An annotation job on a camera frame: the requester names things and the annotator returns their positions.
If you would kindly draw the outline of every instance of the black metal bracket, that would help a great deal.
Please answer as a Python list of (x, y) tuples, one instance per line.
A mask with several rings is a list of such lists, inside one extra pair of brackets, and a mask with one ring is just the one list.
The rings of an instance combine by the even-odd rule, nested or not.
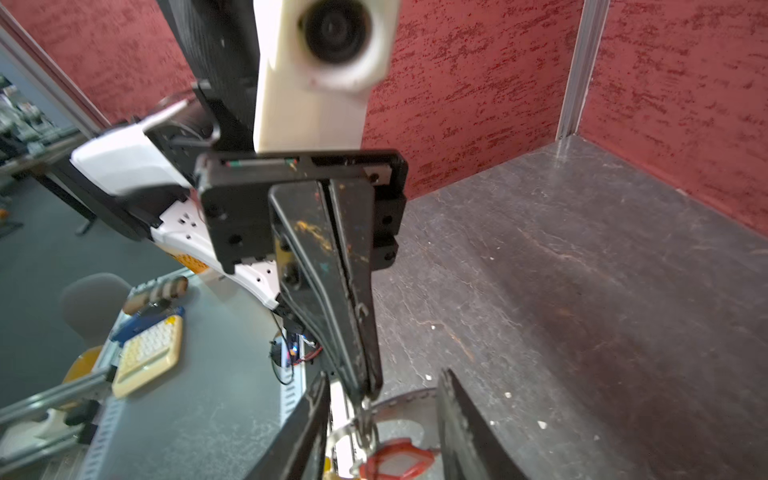
[(445, 480), (526, 480), (450, 369), (437, 387)]
[(323, 476), (331, 405), (328, 375), (321, 372), (246, 480), (295, 480)]
[(382, 386), (370, 286), (373, 186), (366, 178), (270, 189), (280, 292), (323, 345), (349, 399)]

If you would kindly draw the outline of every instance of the yellow keyboard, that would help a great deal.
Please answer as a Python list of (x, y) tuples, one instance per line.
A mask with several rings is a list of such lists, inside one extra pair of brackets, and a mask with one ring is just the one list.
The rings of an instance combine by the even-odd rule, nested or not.
[(118, 398), (146, 385), (179, 361), (182, 318), (169, 316), (123, 346), (112, 392)]

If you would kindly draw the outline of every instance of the paint stain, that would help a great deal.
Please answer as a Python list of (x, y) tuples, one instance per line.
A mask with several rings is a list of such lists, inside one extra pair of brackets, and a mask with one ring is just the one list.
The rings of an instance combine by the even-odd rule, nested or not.
[(326, 252), (333, 251), (331, 243), (323, 236), (323, 230), (317, 225), (310, 225), (304, 220), (299, 220), (293, 226), (293, 229), (297, 232), (304, 232), (312, 235), (315, 240), (317, 240), (317, 243), (320, 245), (320, 247), (323, 248), (323, 250)]

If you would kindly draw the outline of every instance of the gray table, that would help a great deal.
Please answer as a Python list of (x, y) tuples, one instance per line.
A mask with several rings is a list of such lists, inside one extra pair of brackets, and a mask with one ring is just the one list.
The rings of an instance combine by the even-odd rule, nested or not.
[(216, 276), (193, 276), (180, 304), (179, 363), (127, 398), (99, 478), (239, 480), (279, 430), (269, 310)]

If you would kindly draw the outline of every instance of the wooden rolling pin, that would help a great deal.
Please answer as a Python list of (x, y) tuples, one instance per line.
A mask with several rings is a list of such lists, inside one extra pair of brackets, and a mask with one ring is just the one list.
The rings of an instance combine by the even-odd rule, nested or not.
[(177, 276), (172, 280), (159, 283), (151, 288), (139, 293), (135, 293), (131, 298), (125, 301), (123, 312), (127, 315), (134, 315), (141, 307), (148, 303), (155, 303), (160, 299), (171, 300), (184, 296), (187, 293), (189, 279), (185, 276)]

